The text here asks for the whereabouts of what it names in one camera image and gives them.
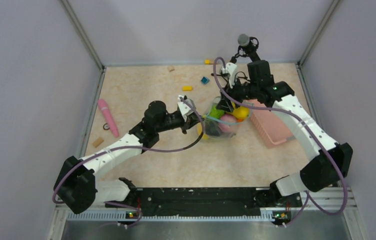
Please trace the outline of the purple onion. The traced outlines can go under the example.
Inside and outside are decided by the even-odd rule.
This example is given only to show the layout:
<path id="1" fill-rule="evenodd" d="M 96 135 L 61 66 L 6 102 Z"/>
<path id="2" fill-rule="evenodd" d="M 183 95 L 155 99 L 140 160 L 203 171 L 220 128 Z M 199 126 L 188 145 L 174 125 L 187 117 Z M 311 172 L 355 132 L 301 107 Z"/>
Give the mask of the purple onion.
<path id="1" fill-rule="evenodd" d="M 235 133 L 238 130 L 237 118 L 231 114 L 224 114 L 220 118 L 219 127 L 224 133 Z"/>

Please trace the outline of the yellow banana piece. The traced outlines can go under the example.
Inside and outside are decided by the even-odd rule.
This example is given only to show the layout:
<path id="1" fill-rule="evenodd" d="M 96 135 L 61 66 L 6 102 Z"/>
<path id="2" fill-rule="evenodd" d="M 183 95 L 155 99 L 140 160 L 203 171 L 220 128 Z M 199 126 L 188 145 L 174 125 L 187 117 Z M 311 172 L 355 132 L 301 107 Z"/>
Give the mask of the yellow banana piece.
<path id="1" fill-rule="evenodd" d="M 207 119 L 206 115 L 203 115 L 202 123 L 199 123 L 197 125 L 197 134 L 198 135 L 202 134 L 201 140 L 204 142 L 209 141 L 211 139 L 210 136 L 207 134 L 207 130 L 209 128 L 210 128 L 210 121 Z"/>

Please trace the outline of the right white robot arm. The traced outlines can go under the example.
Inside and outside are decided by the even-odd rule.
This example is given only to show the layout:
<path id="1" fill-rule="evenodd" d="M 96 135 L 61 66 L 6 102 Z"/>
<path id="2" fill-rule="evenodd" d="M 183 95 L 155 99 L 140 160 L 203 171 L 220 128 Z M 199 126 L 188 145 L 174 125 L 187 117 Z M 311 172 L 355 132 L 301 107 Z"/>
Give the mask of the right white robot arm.
<path id="1" fill-rule="evenodd" d="M 267 61 L 249 63 L 250 80 L 240 83 L 236 80 L 236 64 L 223 62 L 217 70 L 217 63 L 222 60 L 221 57 L 215 59 L 213 72 L 228 79 L 225 87 L 218 86 L 224 98 L 240 106 L 244 106 L 246 100 L 262 103 L 264 106 L 257 110 L 274 113 L 300 143 L 309 160 L 303 169 L 270 184 L 270 202 L 283 206 L 290 195 L 304 191 L 316 193 L 336 182 L 341 182 L 343 194 L 348 196 L 345 178 L 353 155 L 352 147 L 337 142 L 323 131 L 303 108 L 294 90 L 285 81 L 274 81 Z"/>

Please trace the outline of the yellow lemon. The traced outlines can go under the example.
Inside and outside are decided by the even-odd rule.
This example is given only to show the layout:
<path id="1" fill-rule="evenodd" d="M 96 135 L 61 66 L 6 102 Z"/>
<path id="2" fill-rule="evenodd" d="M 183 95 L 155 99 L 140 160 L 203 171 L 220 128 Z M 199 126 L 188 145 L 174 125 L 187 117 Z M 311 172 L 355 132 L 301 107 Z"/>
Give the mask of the yellow lemon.
<path id="1" fill-rule="evenodd" d="M 249 117 L 250 109 L 247 107 L 240 106 L 238 108 L 235 108 L 231 114 L 238 120 L 244 120 Z"/>

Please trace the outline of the clear zip top bag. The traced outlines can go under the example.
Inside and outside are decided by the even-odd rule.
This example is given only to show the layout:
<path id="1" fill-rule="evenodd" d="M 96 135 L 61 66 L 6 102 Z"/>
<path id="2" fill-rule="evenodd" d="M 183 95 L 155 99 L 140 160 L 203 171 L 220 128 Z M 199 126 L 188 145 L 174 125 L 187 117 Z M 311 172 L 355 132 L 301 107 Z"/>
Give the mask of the clear zip top bag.
<path id="1" fill-rule="evenodd" d="M 204 122 L 203 141 L 217 141 L 229 139 L 236 135 L 241 124 L 250 118 L 252 111 L 244 106 L 236 107 L 233 112 L 217 109 L 221 97 L 213 99 L 209 108 L 202 115 Z"/>

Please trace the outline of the green lime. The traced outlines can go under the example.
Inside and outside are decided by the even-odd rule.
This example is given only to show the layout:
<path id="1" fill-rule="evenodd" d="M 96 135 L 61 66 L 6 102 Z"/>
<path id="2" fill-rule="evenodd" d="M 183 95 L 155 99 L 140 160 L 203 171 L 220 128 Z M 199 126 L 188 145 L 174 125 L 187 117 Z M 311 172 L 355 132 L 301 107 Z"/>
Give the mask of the green lime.
<path id="1" fill-rule="evenodd" d="M 219 120 L 224 114 L 225 114 L 224 110 L 217 109 L 215 106 L 212 106 L 207 117 Z"/>

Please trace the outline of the dark purple eggplant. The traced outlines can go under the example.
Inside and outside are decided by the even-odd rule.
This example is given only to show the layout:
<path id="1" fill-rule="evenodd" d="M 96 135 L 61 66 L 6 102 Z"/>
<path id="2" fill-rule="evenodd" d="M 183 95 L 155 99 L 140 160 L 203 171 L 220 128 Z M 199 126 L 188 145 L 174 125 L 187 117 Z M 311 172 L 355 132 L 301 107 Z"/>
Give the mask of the dark purple eggplant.
<path id="1" fill-rule="evenodd" d="M 219 123 L 216 121 L 207 121 L 205 123 L 205 134 L 211 137 L 220 137 L 222 130 L 219 127 Z"/>

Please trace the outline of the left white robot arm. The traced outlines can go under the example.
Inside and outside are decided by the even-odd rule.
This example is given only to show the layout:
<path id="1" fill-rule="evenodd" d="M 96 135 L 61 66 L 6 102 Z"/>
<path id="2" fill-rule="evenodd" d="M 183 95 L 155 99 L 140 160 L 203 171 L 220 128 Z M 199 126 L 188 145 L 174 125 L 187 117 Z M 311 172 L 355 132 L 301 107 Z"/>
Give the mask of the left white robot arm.
<path id="1" fill-rule="evenodd" d="M 203 127 L 204 118 L 189 98 L 180 97 L 174 112 L 168 112 L 162 101 L 151 102 L 142 120 L 119 140 L 94 154 L 67 158 L 53 187 L 52 201 L 65 204 L 74 214 L 108 201 L 119 201 L 125 207 L 132 206 L 137 194 L 128 183 L 120 179 L 102 182 L 100 178 L 132 157 L 153 152 L 160 133 L 181 129 L 186 134 L 197 124 Z"/>

